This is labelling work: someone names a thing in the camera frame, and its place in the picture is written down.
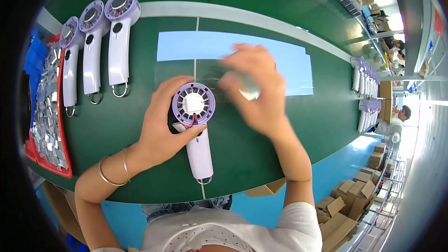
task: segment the red flag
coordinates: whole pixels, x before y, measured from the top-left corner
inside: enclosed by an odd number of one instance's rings
[[[444,30],[444,22],[442,18],[440,18],[440,15],[439,13],[437,13],[437,11],[435,11],[434,30],[437,31],[440,36],[442,36],[442,31]]]

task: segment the metal ring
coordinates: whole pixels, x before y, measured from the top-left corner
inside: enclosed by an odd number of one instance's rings
[[[128,82],[125,83],[125,92],[123,92],[123,94],[120,95],[120,96],[117,95],[117,94],[115,93],[115,88],[114,88],[113,85],[112,85],[112,92],[113,92],[113,95],[116,96],[117,98],[122,98],[122,97],[124,97],[124,96],[126,95],[127,91],[128,91]]]
[[[90,97],[91,94],[96,94],[96,93],[99,94],[99,100],[98,100],[98,102],[94,102],[94,101],[92,100],[92,98]],[[101,102],[101,97],[102,97],[102,95],[103,95],[103,94],[102,94],[101,92],[94,92],[94,93],[89,93],[87,96],[89,97],[89,100],[90,100],[90,103],[91,103],[91,104],[98,104],[98,103]]]
[[[209,184],[211,182],[211,176],[208,178],[208,182],[207,183],[203,183],[203,182],[199,181],[199,179],[196,179],[196,182],[198,182],[201,185],[207,185],[207,184]]]
[[[75,114],[75,106],[69,106],[69,107],[73,107],[72,114],[69,115],[69,113],[67,112],[68,107],[65,108],[65,113],[67,114],[67,117],[71,118],[73,117],[73,114]]]

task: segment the white shirt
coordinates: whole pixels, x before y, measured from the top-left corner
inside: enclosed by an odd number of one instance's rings
[[[386,134],[386,131],[388,130],[390,125],[398,124],[398,125],[403,126],[403,122],[398,118],[398,114],[395,114],[395,113],[392,113],[390,124],[388,124],[388,122],[381,120],[381,119],[379,119],[377,122],[378,122],[378,126],[375,129],[374,133],[382,134],[382,135]]]
[[[187,213],[169,214],[151,222],[140,251],[185,252],[196,249],[197,243],[219,244],[241,252],[319,252],[322,235],[315,208],[305,202],[286,206],[274,229],[251,225],[229,210],[194,206]],[[99,248],[93,252],[120,251]]]

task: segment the red tray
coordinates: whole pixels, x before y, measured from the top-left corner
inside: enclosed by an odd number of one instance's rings
[[[48,42],[51,43],[59,41],[59,36],[60,34],[53,36]],[[64,151],[68,169],[61,168],[59,170],[57,169],[56,165],[48,163],[37,151],[36,144],[34,142],[34,139],[31,137],[31,134],[30,139],[25,141],[25,154],[28,158],[30,158],[30,160],[36,162],[44,169],[54,172],[60,176],[71,178],[73,176],[72,165],[70,163],[69,151],[67,150],[67,143],[65,142],[64,124],[62,121],[62,115],[64,113],[64,105],[62,103],[62,76],[64,75],[64,55],[65,49],[62,49],[60,53],[61,59],[59,60],[59,76],[57,78],[57,122],[59,126],[59,136],[62,142],[62,150]]]

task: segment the gold bangle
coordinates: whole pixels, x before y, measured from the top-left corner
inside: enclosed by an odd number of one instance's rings
[[[110,182],[106,177],[104,177],[103,172],[101,171],[101,162],[107,157],[102,158],[101,160],[99,160],[98,162],[98,172],[99,172],[99,176],[101,176],[101,178],[106,181],[109,185],[115,186],[115,187],[120,187],[120,186],[124,186],[126,185],[127,182],[124,182],[123,184],[114,184],[112,182]]]
[[[126,177],[128,178],[128,182],[131,182],[128,175],[128,168],[126,166],[126,157],[125,157],[125,149],[121,149],[121,152],[123,153],[123,164],[125,165],[125,171],[126,171]]]

